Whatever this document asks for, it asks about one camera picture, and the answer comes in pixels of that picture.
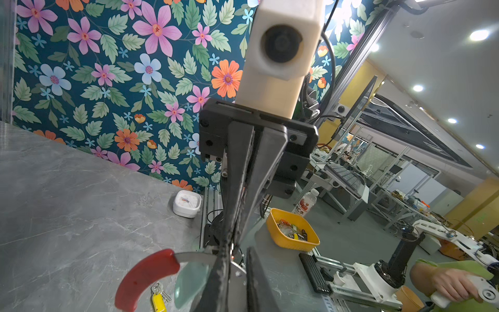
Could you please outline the large keyring with red grip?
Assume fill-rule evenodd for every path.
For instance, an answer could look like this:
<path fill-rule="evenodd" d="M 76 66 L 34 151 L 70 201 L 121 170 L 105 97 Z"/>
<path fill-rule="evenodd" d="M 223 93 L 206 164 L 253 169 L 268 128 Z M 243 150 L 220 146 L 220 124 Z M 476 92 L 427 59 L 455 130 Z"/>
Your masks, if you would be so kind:
<path fill-rule="evenodd" d="M 124 277 L 115 296 L 114 305 L 121 311 L 135 311 L 142 293 L 153 283 L 175 275 L 182 263 L 202 263 L 213 266 L 216 256 L 203 252 L 175 253 L 171 249 L 161 250 L 138 262 Z M 246 271 L 231 262 L 228 293 L 229 311 L 247 311 Z"/>

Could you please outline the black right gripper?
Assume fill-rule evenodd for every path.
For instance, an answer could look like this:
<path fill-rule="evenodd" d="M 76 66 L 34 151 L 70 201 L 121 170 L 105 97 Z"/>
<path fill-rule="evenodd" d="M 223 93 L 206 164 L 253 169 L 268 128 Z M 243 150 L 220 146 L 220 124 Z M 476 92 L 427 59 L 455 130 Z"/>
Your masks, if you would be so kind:
<path fill-rule="evenodd" d="M 308 123 L 208 100 L 200 113 L 200 151 L 221 161 L 227 147 L 226 249 L 241 243 L 265 193 L 291 197 L 317 142 L 318 130 Z"/>

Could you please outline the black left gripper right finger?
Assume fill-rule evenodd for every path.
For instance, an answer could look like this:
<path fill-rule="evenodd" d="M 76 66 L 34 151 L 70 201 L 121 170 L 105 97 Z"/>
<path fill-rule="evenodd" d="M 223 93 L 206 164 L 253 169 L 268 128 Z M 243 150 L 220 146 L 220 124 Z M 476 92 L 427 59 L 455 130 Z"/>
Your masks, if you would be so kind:
<path fill-rule="evenodd" d="M 272 288 L 254 247 L 249 247 L 246 256 L 246 294 L 249 312 L 279 312 Z"/>

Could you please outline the operator hand on controller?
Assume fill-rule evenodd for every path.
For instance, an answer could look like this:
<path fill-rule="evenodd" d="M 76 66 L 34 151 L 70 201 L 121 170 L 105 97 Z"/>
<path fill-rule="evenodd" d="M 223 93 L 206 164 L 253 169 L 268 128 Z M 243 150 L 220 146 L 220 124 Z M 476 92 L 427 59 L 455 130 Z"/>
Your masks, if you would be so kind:
<path fill-rule="evenodd" d="M 470 274 L 463 270 L 434 268 L 430 274 L 430 294 L 438 292 L 453 302 L 463 302 L 470 298 L 480 301 L 478 289 L 469 277 Z"/>

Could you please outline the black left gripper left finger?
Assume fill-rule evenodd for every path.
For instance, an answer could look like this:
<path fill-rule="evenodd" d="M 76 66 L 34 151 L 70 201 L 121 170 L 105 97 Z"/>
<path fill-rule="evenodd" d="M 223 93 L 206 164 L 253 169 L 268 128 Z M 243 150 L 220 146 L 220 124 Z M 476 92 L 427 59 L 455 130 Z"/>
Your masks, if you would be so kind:
<path fill-rule="evenodd" d="M 230 256 L 228 247 L 220 248 L 195 312 L 227 311 Z"/>

